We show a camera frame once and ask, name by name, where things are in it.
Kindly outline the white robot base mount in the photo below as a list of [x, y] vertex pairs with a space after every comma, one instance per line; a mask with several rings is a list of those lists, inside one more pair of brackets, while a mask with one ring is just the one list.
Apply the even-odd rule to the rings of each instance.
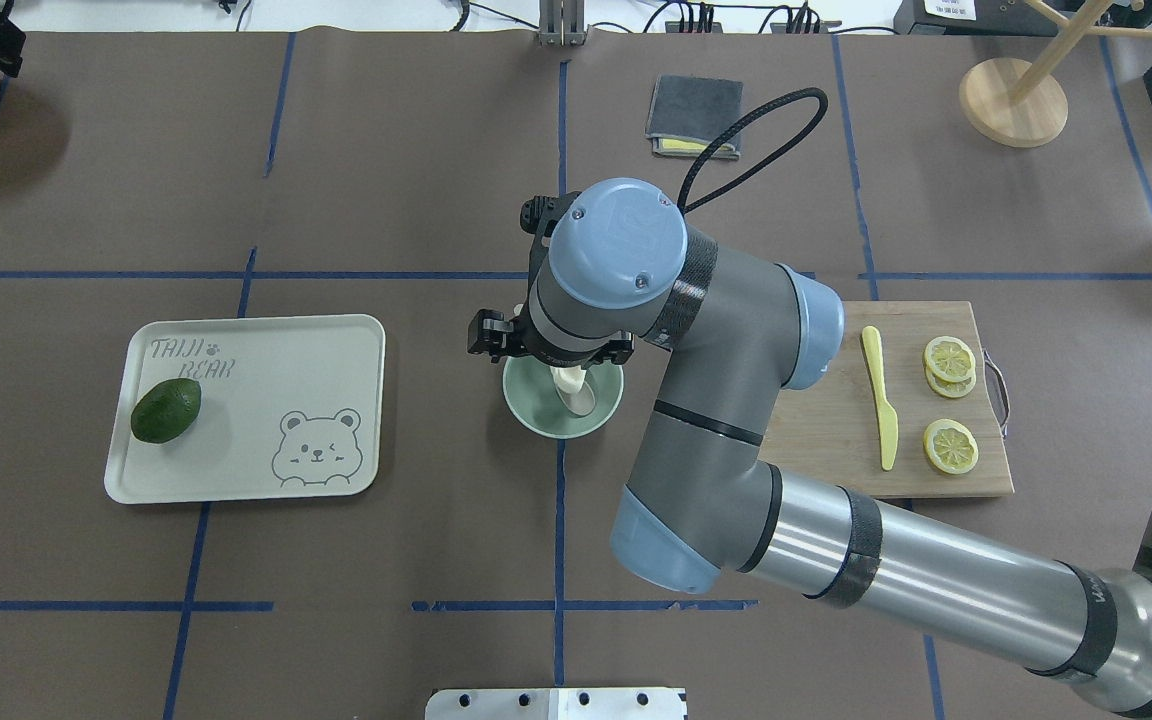
[[685, 689], [669, 687], [444, 689], [425, 719], [687, 719]]

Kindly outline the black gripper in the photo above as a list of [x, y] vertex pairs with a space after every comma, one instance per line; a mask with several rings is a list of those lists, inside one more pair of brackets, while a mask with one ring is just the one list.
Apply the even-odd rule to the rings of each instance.
[[511, 319], [488, 306], [468, 323], [467, 353], [486, 355], [498, 363], [503, 357], [535, 357], [548, 366], [621, 366], [634, 354], [634, 338], [616, 331], [607, 338], [582, 338], [559, 327], [541, 301], [541, 279], [547, 268], [548, 241], [559, 220], [573, 209], [575, 194], [535, 196], [520, 209], [522, 232], [532, 237], [526, 252], [526, 300]]

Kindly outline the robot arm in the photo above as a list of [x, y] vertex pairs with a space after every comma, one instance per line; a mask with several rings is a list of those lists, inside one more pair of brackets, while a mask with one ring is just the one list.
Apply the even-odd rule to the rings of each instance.
[[856, 487], [840, 461], [872, 433], [897, 461], [890, 387], [934, 373], [852, 323], [827, 285], [723, 245], [681, 200], [604, 179], [521, 206], [526, 297], [483, 309], [467, 348], [538, 367], [531, 397], [563, 409], [553, 370], [620, 369], [643, 340], [669, 361], [617, 505], [613, 555], [700, 594], [723, 571], [861, 609], [1062, 683], [1087, 705], [1152, 719], [1152, 514], [1126, 570], [1092, 571], [925, 518]]

